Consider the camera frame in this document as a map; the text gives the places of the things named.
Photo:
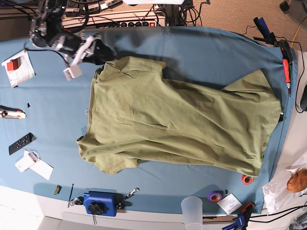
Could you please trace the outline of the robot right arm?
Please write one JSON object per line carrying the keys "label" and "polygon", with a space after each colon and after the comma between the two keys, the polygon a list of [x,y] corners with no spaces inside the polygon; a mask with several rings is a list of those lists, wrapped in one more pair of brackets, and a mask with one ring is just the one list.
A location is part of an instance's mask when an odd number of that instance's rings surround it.
{"label": "robot right arm", "polygon": [[82,38],[77,35],[83,30],[89,21],[89,2],[81,2],[84,5],[85,21],[75,30],[67,30],[62,25],[62,16],[65,13],[68,2],[66,0],[42,0],[38,4],[29,33],[29,40],[37,49],[32,52],[54,52],[63,58],[66,68],[63,73],[67,80],[75,79],[82,75],[80,63],[92,63],[102,65],[114,60],[115,54],[106,46],[100,35]]}

